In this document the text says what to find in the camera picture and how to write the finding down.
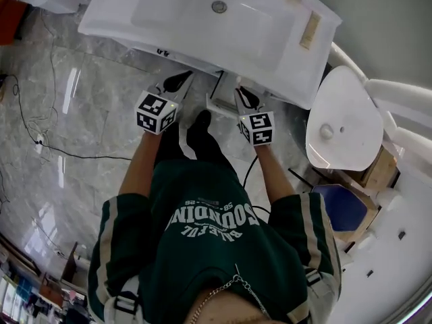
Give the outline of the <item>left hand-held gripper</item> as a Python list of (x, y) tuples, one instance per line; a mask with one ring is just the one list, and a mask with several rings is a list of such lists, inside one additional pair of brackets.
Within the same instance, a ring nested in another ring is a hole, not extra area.
[(163, 81), (162, 88), (153, 85), (142, 91), (136, 103), (136, 125), (155, 135), (172, 125), (180, 114), (194, 75), (191, 70), (176, 71)]

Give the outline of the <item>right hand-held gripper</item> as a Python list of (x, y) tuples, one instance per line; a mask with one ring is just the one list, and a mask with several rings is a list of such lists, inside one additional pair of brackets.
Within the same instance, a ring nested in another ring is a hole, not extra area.
[(274, 112), (258, 112), (261, 107), (259, 93), (240, 86), (235, 89), (235, 100), (241, 135), (252, 146), (271, 144), (275, 138)]

